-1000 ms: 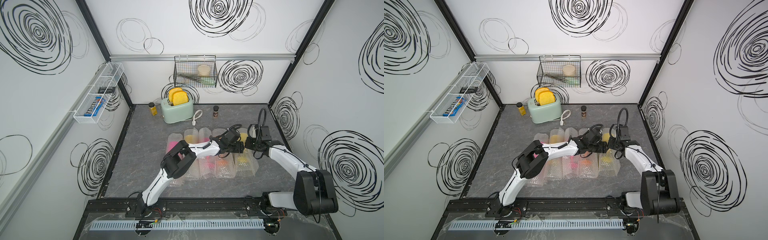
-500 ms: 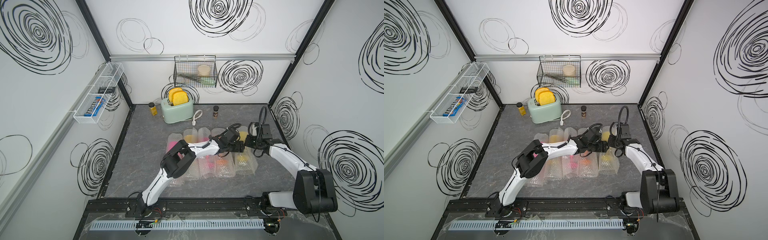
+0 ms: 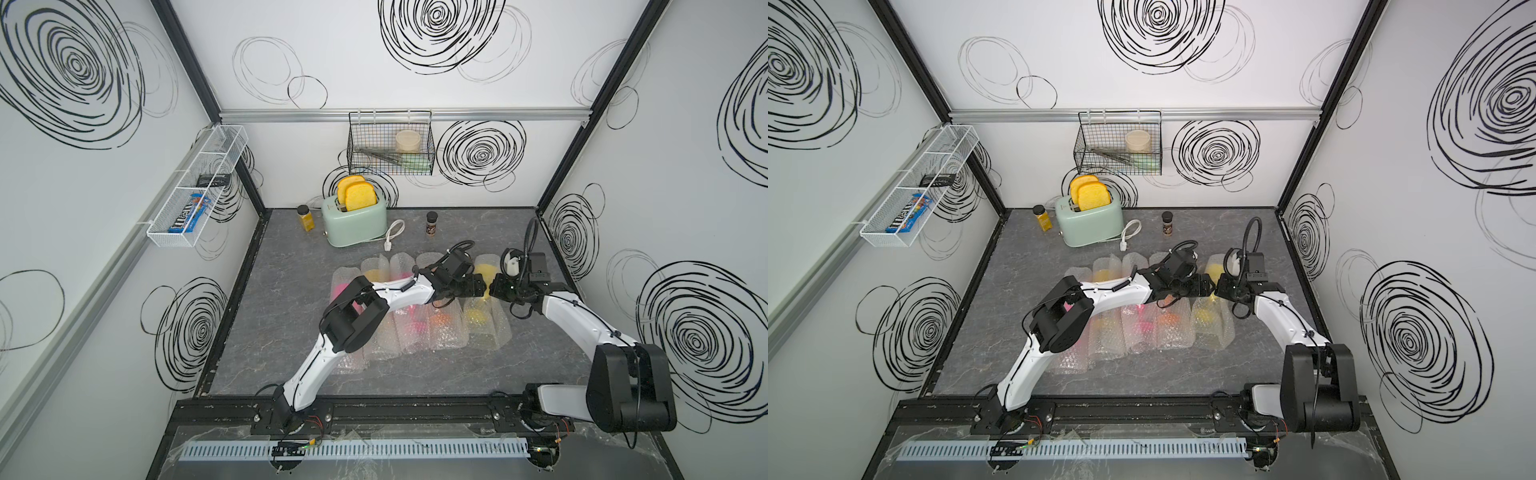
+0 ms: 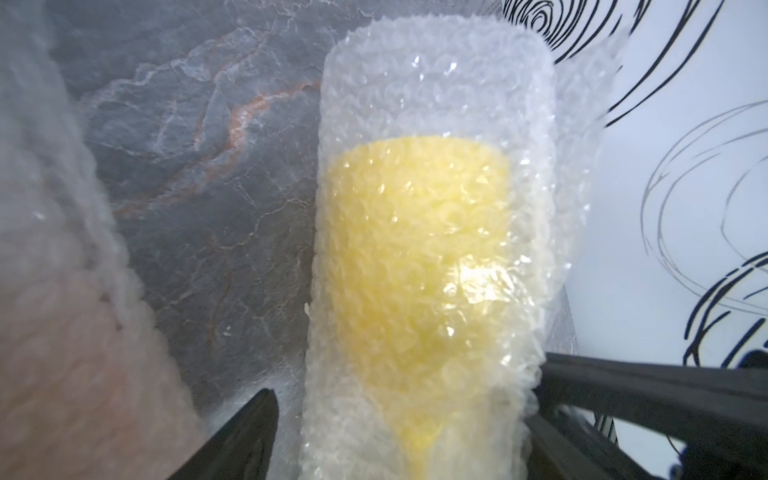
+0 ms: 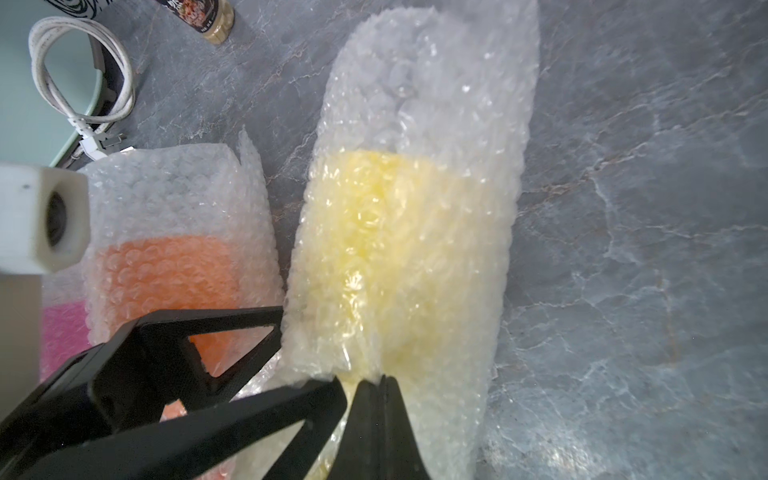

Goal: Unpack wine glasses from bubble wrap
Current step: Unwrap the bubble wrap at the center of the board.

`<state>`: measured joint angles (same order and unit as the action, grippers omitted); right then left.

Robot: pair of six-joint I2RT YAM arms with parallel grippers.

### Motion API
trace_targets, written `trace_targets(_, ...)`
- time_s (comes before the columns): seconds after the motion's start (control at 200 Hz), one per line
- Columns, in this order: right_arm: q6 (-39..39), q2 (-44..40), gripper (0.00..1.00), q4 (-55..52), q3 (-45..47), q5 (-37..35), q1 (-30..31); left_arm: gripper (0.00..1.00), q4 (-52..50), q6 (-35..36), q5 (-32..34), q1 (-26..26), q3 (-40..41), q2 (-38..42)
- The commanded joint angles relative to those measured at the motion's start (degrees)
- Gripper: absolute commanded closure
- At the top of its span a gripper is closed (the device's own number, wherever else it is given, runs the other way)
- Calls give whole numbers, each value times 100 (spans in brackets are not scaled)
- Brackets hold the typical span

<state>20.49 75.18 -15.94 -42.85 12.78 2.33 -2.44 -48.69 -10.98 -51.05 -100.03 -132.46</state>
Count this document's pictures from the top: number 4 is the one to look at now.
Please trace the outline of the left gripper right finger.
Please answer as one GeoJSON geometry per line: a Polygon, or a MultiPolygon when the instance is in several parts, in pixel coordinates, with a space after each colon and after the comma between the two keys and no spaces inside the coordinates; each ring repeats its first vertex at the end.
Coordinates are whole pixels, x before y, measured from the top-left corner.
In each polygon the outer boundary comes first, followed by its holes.
{"type": "Polygon", "coordinates": [[[579,415],[536,414],[526,421],[530,479],[641,480],[653,476],[579,415]]]}

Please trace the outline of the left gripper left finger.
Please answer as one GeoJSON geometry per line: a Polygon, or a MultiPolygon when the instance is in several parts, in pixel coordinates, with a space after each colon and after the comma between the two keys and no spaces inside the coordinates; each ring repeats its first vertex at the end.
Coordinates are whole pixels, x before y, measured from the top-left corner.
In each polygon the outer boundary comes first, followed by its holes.
{"type": "Polygon", "coordinates": [[[275,392],[260,390],[169,480],[265,479],[278,420],[275,392]]]}

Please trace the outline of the bubble wrap of yellow glass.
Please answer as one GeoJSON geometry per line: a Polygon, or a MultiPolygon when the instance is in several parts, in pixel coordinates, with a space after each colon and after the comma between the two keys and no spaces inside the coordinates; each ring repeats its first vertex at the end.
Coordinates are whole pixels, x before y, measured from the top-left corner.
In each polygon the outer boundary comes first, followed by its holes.
{"type": "Polygon", "coordinates": [[[321,84],[314,258],[300,475],[413,479],[379,404],[340,342],[322,277],[327,176],[349,151],[382,140],[476,141],[509,161],[509,276],[496,360],[484,393],[452,414],[425,479],[523,479],[525,419],[537,409],[552,304],[589,211],[624,31],[564,61],[544,38],[490,16],[382,19],[328,54],[321,84]]]}

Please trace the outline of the bubble wrap of orange glass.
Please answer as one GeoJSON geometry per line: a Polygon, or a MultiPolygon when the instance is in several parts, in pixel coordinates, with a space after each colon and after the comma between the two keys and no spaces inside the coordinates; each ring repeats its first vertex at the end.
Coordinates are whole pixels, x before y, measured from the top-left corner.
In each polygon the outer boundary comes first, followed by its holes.
{"type": "Polygon", "coordinates": [[[164,479],[205,427],[130,268],[43,5],[1,5],[1,475],[164,479]]]}

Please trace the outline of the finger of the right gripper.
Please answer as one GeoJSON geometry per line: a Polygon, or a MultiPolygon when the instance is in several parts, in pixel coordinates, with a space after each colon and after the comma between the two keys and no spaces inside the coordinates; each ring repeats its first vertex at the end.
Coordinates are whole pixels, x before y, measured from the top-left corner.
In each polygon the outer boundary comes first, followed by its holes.
{"type": "Polygon", "coordinates": [[[685,442],[674,474],[767,471],[767,355],[735,369],[615,362],[550,353],[537,414],[618,418],[685,442]]]}

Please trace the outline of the yellow wine glass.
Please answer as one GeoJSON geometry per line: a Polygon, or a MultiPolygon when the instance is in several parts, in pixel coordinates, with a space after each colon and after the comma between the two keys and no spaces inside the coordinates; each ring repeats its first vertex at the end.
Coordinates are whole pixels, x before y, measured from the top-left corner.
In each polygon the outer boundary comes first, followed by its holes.
{"type": "Polygon", "coordinates": [[[359,146],[327,176],[322,277],[339,339],[413,479],[504,353],[509,170],[491,146],[421,136],[359,146]]]}

